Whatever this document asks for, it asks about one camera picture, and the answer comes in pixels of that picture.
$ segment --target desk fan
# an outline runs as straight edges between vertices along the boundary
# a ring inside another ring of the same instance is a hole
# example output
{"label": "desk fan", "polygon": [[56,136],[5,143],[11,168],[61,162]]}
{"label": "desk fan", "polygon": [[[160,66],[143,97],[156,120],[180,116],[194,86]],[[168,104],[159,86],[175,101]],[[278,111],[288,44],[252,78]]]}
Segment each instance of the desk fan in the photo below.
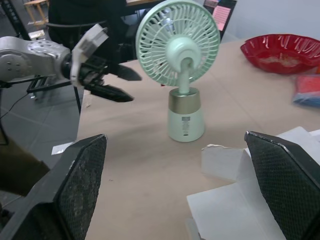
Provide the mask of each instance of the desk fan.
{"label": "desk fan", "polygon": [[177,86],[169,93],[168,134],[191,142],[205,131],[200,94],[189,84],[214,63],[220,33],[212,15],[193,0],[166,0],[142,19],[135,38],[145,73],[160,84]]}

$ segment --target white wall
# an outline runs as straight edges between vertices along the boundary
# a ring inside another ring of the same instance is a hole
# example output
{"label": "white wall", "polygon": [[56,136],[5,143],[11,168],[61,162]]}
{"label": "white wall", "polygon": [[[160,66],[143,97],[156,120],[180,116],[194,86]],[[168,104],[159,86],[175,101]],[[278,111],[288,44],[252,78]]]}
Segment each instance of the white wall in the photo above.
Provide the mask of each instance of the white wall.
{"label": "white wall", "polygon": [[320,40],[320,0],[238,0],[222,42],[277,33]]}

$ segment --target table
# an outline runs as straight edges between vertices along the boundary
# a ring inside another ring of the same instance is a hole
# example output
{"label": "table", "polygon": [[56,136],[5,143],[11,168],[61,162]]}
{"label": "table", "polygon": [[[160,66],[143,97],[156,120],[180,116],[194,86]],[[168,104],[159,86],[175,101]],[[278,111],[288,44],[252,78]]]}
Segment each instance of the table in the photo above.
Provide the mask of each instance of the table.
{"label": "table", "polygon": [[126,0],[127,6],[141,5],[141,4],[149,4],[154,2],[162,2],[163,0]]}
{"label": "table", "polygon": [[135,100],[115,103],[85,94],[78,139],[108,136],[99,197],[86,240],[187,240],[191,217],[186,196],[227,184],[201,173],[201,149],[208,144],[244,148],[246,130],[278,135],[297,126],[319,129],[320,110],[291,103],[290,76],[266,73],[243,56],[244,41],[221,44],[212,68],[191,86],[199,89],[204,135],[189,143],[166,131],[168,92],[142,71],[141,82],[108,75],[105,83]]}
{"label": "table", "polygon": [[[42,8],[41,8],[41,3],[44,3],[44,2],[46,2],[47,6],[49,7],[49,0],[33,0],[33,1],[26,2],[26,3],[24,4],[24,6],[25,6],[25,8],[26,8],[26,10],[27,10],[27,12],[28,12],[28,14],[30,15],[30,18],[31,18],[32,21],[33,21],[33,24],[34,24],[36,27],[39,26],[39,25],[43,25],[43,24],[45,24],[45,23],[48,22],[48,20],[46,19],[45,14],[44,14],[44,12],[42,11]],[[41,16],[41,18],[42,18],[41,21],[36,21],[34,15],[33,15],[33,13],[32,13],[32,11],[31,11],[31,9],[30,9],[30,6],[33,6],[33,5],[35,5],[36,8],[37,8],[37,10],[39,11],[40,16]]]}

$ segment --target red plastic bowl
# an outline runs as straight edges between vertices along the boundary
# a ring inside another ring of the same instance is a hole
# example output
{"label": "red plastic bowl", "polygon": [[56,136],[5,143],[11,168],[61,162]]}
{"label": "red plastic bowl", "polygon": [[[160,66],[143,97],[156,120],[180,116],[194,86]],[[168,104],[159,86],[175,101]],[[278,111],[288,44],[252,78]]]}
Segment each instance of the red plastic bowl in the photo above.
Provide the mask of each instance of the red plastic bowl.
{"label": "red plastic bowl", "polygon": [[251,38],[241,46],[250,63],[266,72],[297,74],[320,65],[320,41],[292,34]]}

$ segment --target paper scrap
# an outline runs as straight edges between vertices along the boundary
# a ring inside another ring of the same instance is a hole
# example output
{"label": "paper scrap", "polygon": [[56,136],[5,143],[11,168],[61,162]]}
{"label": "paper scrap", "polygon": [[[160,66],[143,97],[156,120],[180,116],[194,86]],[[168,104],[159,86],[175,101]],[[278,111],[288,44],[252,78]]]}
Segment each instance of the paper scrap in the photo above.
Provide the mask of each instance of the paper scrap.
{"label": "paper scrap", "polygon": [[74,142],[72,141],[72,142],[68,142],[68,143],[65,143],[65,144],[54,146],[52,148],[51,155],[62,154],[67,149],[67,147],[69,147],[73,143]]}
{"label": "paper scrap", "polygon": [[215,20],[220,31],[224,29],[230,11],[230,8],[224,6],[216,6],[216,8],[213,10],[213,19]]}

